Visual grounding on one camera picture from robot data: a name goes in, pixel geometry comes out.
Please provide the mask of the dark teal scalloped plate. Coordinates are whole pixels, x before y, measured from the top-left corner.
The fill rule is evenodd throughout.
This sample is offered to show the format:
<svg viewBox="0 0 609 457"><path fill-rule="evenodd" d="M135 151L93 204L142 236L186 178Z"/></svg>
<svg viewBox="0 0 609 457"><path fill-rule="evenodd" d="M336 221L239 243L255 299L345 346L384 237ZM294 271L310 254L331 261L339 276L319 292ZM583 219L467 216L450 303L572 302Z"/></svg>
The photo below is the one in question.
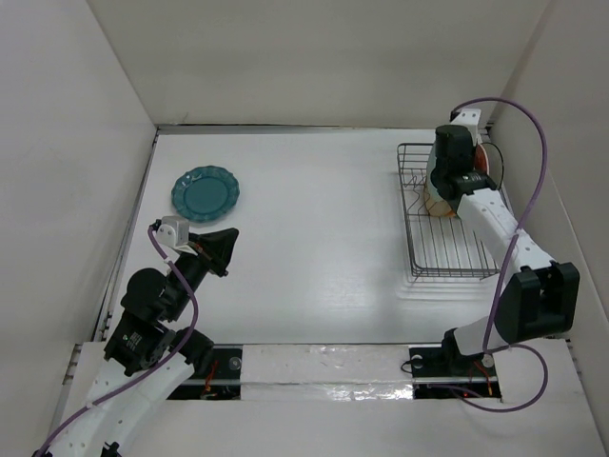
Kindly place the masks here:
<svg viewBox="0 0 609 457"><path fill-rule="evenodd" d="M223 167L204 166L185 172L176 181L170 200L177 213L198 224L211 223L229 214L240 197L240 184Z"/></svg>

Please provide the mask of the beige bird plate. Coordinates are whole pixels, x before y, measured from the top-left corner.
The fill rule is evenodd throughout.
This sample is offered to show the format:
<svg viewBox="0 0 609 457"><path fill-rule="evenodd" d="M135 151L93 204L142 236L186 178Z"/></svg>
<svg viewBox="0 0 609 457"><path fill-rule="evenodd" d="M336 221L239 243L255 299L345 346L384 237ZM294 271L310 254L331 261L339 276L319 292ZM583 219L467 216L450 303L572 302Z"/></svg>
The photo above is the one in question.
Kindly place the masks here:
<svg viewBox="0 0 609 457"><path fill-rule="evenodd" d="M432 217L454 217L456 212L443 200L435 199L426 189L423 191L424 206Z"/></svg>

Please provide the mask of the red plate blue flower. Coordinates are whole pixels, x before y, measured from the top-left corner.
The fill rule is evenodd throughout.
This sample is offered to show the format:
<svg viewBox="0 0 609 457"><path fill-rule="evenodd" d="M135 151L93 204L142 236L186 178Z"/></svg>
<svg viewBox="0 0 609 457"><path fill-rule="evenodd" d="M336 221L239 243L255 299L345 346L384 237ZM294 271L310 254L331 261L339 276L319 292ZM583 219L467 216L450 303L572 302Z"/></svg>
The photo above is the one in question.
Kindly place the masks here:
<svg viewBox="0 0 609 457"><path fill-rule="evenodd" d="M474 169L479 173L489 172L489 159L484 146L478 143L475 148Z"/></svg>

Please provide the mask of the grey tree plate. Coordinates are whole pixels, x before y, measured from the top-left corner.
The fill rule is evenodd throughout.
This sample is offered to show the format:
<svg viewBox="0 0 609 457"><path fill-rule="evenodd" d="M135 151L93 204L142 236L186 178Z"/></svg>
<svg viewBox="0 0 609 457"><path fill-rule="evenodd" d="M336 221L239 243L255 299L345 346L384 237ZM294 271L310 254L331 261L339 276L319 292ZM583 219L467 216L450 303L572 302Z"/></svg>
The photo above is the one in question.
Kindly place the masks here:
<svg viewBox="0 0 609 457"><path fill-rule="evenodd" d="M505 172L503 153L492 142L483 142L482 146L487 155L487 174L497 184L498 190L501 190Z"/></svg>

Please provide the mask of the light blue flower plate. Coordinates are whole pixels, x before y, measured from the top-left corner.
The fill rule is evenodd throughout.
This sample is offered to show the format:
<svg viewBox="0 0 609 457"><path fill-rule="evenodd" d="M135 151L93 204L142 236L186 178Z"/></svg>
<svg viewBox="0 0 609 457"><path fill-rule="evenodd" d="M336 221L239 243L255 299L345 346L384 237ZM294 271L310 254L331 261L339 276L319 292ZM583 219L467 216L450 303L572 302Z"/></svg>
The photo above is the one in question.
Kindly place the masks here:
<svg viewBox="0 0 609 457"><path fill-rule="evenodd" d="M432 183L432 172L436 167L436 144L433 144L428 155L425 169L425 184L424 191L426 192L426 201L430 205L437 204L441 201L435 185Z"/></svg>

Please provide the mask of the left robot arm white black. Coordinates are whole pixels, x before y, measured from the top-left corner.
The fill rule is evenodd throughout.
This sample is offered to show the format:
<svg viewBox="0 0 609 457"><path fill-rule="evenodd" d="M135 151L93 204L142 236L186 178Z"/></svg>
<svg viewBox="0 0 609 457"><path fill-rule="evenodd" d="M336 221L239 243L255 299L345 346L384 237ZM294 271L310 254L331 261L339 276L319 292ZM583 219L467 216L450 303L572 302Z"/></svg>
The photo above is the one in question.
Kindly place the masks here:
<svg viewBox="0 0 609 457"><path fill-rule="evenodd" d="M227 276L239 231L192 233L188 221L167 216L147 236L168 271L142 268L130 277L84 405L35 455L125 456L170 394L211 369L214 344L195 328L195 291L209 274Z"/></svg>

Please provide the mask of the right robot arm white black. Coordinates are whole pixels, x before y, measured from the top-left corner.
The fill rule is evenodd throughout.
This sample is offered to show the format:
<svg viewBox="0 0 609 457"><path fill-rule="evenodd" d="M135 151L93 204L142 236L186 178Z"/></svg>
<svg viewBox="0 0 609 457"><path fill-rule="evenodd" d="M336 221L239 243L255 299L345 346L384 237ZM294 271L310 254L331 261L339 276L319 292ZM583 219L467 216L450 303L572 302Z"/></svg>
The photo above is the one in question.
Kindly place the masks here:
<svg viewBox="0 0 609 457"><path fill-rule="evenodd" d="M429 184L482 240L501 269L488 316L444 334L442 368L461 374L486 353L570 330L580 286L578 269L557 262L519 226L494 181L476 170L468 128L436 128L431 163Z"/></svg>

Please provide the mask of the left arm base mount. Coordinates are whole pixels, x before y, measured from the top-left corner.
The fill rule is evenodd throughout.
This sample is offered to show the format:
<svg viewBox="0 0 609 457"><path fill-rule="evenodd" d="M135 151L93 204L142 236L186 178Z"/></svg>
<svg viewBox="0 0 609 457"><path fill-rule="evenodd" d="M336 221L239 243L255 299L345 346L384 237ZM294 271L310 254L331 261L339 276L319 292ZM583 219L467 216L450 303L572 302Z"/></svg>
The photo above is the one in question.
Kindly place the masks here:
<svg viewBox="0 0 609 457"><path fill-rule="evenodd" d="M220 345L213 350L205 371L197 372L178 386L169 400L230 401L241 399L243 347Z"/></svg>

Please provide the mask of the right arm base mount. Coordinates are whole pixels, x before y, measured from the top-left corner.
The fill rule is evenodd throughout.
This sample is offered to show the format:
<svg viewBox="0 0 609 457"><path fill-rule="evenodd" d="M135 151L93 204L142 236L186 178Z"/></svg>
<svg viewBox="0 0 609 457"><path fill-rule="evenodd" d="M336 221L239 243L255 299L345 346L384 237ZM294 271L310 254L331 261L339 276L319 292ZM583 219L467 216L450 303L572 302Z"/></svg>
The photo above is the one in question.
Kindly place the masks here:
<svg viewBox="0 0 609 457"><path fill-rule="evenodd" d="M415 399L462 399L501 397L499 377L491 355L449 362L438 346L414 346L401 364L411 376Z"/></svg>

